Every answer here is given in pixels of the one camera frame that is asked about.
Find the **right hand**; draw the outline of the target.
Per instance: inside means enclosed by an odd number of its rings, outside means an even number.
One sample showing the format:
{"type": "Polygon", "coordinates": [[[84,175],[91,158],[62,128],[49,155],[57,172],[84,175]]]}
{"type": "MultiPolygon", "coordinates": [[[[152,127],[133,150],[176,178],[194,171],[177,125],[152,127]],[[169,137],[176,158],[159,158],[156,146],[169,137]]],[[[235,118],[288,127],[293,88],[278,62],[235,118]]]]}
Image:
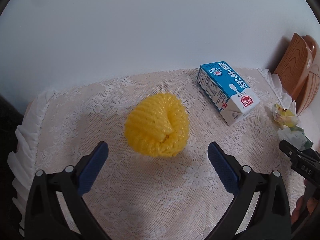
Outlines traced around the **right hand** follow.
{"type": "Polygon", "coordinates": [[[315,215],[315,218],[319,220],[319,188],[315,190],[313,196],[308,200],[305,198],[306,194],[298,198],[296,207],[291,215],[291,224],[294,224],[299,219],[305,208],[307,208],[310,215],[315,215]]]}

